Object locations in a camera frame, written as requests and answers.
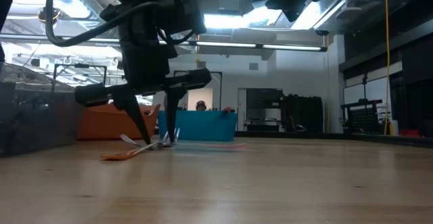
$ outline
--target teal bin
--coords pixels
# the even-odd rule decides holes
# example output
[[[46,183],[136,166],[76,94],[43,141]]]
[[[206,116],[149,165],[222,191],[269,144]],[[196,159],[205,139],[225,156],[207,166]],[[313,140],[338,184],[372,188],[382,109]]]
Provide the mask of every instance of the teal bin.
[[[221,111],[177,111],[176,128],[180,140],[233,141],[237,114]],[[159,111],[160,137],[167,132],[165,111]]]

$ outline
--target black machine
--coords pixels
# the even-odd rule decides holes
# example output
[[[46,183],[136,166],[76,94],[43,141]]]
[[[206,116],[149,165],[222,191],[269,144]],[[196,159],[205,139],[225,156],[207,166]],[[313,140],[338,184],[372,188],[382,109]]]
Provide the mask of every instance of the black machine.
[[[206,32],[199,0],[119,0],[120,5],[109,5],[102,13],[106,23],[70,39],[59,39],[53,33],[53,0],[47,0],[46,33],[57,46],[78,45],[117,27],[122,49],[122,64],[127,84],[104,87],[103,84],[77,87],[76,101],[84,106],[106,104],[109,99],[119,110],[125,110],[140,130],[146,144],[150,138],[139,113],[135,95],[151,95],[165,91],[164,105],[170,141],[175,138],[175,117],[177,104],[188,89],[204,87],[211,80],[207,69],[192,70],[183,76],[166,78],[169,73],[168,59],[177,56],[174,45],[180,44],[192,35]],[[282,9],[289,21],[302,13],[306,0],[268,0],[266,6]],[[0,28],[12,0],[0,2]],[[174,40],[170,35],[190,30],[182,39]],[[0,46],[0,62],[5,56]]]

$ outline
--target yellow cable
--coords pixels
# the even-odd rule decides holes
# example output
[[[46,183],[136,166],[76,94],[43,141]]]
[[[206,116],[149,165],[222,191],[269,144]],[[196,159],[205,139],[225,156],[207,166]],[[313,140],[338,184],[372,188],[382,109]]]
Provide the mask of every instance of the yellow cable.
[[[327,133],[329,133],[329,34],[326,36],[327,38]]]
[[[388,0],[385,0],[385,14],[386,14],[386,53],[387,53],[387,64],[386,64],[386,103],[385,103],[385,131],[384,135],[386,135],[386,131],[388,130],[388,101],[389,101],[389,86],[390,86],[390,61],[391,61],[391,52],[390,52],[390,20],[389,20],[389,11],[388,11]]]

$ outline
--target wooden surface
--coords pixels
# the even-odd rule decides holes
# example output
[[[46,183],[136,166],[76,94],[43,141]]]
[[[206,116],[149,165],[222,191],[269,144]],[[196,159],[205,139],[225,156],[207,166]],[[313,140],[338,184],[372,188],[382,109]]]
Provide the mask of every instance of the wooden surface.
[[[0,223],[432,223],[433,150],[360,141],[180,143],[125,162],[85,142],[0,158]]]

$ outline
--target blue container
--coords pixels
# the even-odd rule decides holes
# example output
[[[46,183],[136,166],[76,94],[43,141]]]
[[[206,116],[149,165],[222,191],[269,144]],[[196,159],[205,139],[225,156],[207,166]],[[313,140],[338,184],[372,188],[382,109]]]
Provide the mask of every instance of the blue container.
[[[201,141],[232,141],[235,137],[237,114],[221,111],[177,111],[176,128],[179,139]],[[165,111],[159,111],[160,137],[167,132]]]

